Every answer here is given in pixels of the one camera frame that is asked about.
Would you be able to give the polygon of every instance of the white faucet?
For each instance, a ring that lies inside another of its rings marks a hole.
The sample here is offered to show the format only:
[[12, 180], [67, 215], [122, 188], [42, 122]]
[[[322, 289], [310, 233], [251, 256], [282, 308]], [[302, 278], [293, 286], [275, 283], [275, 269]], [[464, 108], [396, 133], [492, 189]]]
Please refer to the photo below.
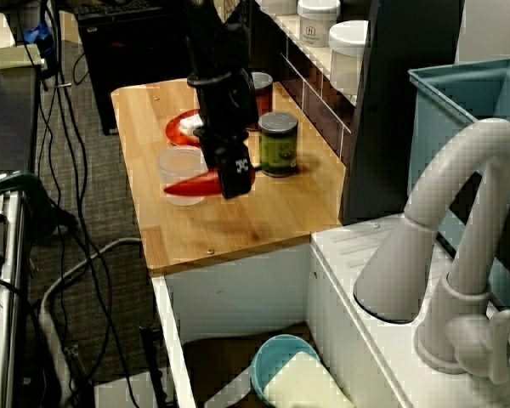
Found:
[[486, 164], [451, 270], [442, 274], [416, 331], [420, 358], [436, 370], [510, 377], [510, 310], [488, 320], [488, 277], [510, 207], [510, 122], [486, 119], [463, 129], [434, 157], [411, 192], [404, 217], [355, 282], [354, 297], [378, 319], [413, 321], [427, 289], [438, 227], [462, 186]]

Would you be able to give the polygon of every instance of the blue container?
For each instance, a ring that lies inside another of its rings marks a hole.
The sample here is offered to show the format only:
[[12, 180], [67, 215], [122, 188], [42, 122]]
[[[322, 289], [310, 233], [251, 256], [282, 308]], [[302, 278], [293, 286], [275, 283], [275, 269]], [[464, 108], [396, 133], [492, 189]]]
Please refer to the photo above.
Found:
[[312, 346], [302, 338], [289, 334], [272, 337], [255, 354], [251, 363], [250, 378], [255, 393], [266, 405], [272, 406], [264, 397], [264, 388], [278, 371], [301, 351], [320, 361]]
[[417, 97], [408, 194], [442, 146], [466, 126], [488, 117], [510, 121], [510, 59], [409, 73]]

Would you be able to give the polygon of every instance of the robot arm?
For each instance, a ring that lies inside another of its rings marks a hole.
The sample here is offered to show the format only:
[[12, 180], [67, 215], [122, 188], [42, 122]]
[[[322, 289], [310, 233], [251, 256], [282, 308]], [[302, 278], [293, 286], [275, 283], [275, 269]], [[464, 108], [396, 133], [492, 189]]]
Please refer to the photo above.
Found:
[[218, 170], [224, 198], [246, 194], [252, 184], [246, 126], [258, 119], [258, 111], [243, 16], [233, 14], [223, 23], [213, 0], [183, 1], [193, 69], [187, 83], [196, 88], [202, 119], [195, 134], [208, 168]]

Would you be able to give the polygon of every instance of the white cable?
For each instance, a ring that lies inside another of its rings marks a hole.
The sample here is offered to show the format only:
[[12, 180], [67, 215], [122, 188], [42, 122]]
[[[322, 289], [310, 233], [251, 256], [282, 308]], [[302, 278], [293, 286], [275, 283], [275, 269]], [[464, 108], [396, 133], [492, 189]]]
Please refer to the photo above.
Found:
[[[103, 254], [108, 252], [111, 248], [116, 247], [117, 245], [122, 244], [139, 244], [141, 240], [139, 238], [121, 238], [119, 240], [113, 241], [111, 244], [106, 245], [99, 252]], [[91, 255], [91, 259], [96, 259], [98, 257], [97, 253]], [[53, 285], [45, 292], [42, 299], [42, 305], [40, 306], [40, 315], [38, 317], [38, 322], [40, 328], [42, 329], [43, 335], [48, 344], [49, 352], [51, 354], [51, 358], [53, 359], [54, 370], [56, 372], [57, 378], [60, 383], [60, 403], [59, 407], [66, 407], [66, 403], [68, 399], [71, 397], [70, 391], [70, 369], [68, 368], [68, 364], [66, 363], [66, 358], [62, 353], [62, 346], [60, 344], [59, 333], [57, 333], [53, 318], [51, 314], [47, 311], [46, 305], [49, 297], [53, 292], [61, 285], [61, 283], [74, 273], [76, 273], [80, 268], [87, 264], [88, 260], [85, 259], [74, 266], [72, 269], [68, 270], [61, 276], [58, 280], [54, 282]]]

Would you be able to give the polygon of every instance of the black cabinet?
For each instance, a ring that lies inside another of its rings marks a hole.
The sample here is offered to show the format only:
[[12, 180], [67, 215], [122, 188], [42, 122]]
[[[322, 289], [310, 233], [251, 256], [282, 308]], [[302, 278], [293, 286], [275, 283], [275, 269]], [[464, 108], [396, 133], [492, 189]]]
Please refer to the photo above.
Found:
[[116, 132], [111, 93], [118, 88], [187, 77], [185, 20], [177, 4], [76, 14], [105, 134]]

